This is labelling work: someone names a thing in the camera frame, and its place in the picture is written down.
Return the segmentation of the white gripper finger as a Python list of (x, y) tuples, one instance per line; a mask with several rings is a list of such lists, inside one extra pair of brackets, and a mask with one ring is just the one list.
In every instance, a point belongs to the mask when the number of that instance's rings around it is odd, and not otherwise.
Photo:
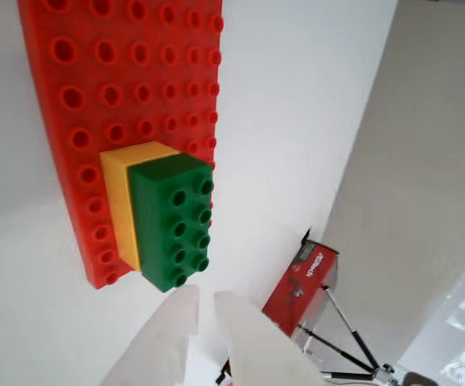
[(229, 337), (235, 385), (322, 385), (319, 369), (248, 299), (229, 291), (214, 295)]
[(150, 316), (110, 369), (103, 385), (178, 385), (185, 376), (189, 337), (199, 325), (200, 290), (178, 288)]

